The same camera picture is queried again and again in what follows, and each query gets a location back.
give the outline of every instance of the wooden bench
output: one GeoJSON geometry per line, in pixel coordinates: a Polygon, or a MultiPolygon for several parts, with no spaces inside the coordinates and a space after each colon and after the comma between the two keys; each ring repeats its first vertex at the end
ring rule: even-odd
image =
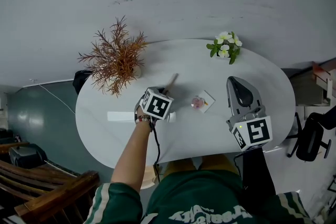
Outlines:
{"type": "Polygon", "coordinates": [[[0,161],[0,219],[26,223],[83,223],[99,186],[97,172],[78,177],[47,166],[23,169],[0,161]]]}
{"type": "Polygon", "coordinates": [[[29,142],[17,142],[11,144],[0,144],[0,154],[7,154],[9,149],[13,146],[26,146],[29,142]]]}

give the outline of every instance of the black chair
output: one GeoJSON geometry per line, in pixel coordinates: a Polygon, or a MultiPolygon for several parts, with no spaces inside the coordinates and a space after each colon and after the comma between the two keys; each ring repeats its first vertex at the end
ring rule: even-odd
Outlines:
{"type": "Polygon", "coordinates": [[[311,113],[306,120],[306,124],[302,129],[298,113],[295,113],[298,123],[298,134],[289,135],[286,139],[297,138],[293,151],[287,154],[287,157],[292,157],[296,151],[296,156],[307,162],[312,162],[316,159],[320,146],[326,149],[324,158],[328,156],[331,140],[328,144],[322,141],[323,127],[331,130],[336,127],[336,106],[329,110],[326,114],[311,113]]]}

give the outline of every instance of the khaki shorts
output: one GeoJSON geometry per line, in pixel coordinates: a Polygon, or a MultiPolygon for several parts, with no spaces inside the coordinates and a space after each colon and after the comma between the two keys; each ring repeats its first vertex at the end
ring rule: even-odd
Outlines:
{"type": "MultiPolygon", "coordinates": [[[[235,166],[223,154],[203,156],[203,161],[198,170],[226,170],[239,175],[235,166]]],[[[176,172],[194,171],[196,167],[193,161],[188,159],[179,159],[169,162],[163,177],[176,172]]]]}

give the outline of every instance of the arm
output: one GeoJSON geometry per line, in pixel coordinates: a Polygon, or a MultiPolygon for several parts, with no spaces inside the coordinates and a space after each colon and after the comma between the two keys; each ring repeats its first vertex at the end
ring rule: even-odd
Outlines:
{"type": "MultiPolygon", "coordinates": [[[[143,115],[141,108],[138,115],[143,115]]],[[[85,224],[140,223],[140,188],[146,164],[148,122],[139,122],[115,166],[111,182],[101,185],[85,224]]]]}
{"type": "MultiPolygon", "coordinates": [[[[144,115],[141,107],[138,115],[144,115]]],[[[124,183],[138,193],[142,185],[146,165],[148,138],[151,132],[149,123],[139,122],[131,135],[117,165],[115,166],[111,182],[124,183]]]]}

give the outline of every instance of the dried plant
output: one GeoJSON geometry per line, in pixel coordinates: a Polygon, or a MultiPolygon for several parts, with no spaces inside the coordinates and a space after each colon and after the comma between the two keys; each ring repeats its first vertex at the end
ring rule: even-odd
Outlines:
{"type": "Polygon", "coordinates": [[[104,29],[98,31],[98,43],[92,42],[93,50],[89,54],[79,54],[79,62],[87,61],[86,68],[92,71],[94,83],[103,92],[108,91],[117,97],[122,87],[136,79],[133,72],[136,66],[142,66],[140,52],[146,47],[143,32],[137,37],[128,37],[125,30],[125,16],[112,25],[112,40],[105,36],[104,29]]]}

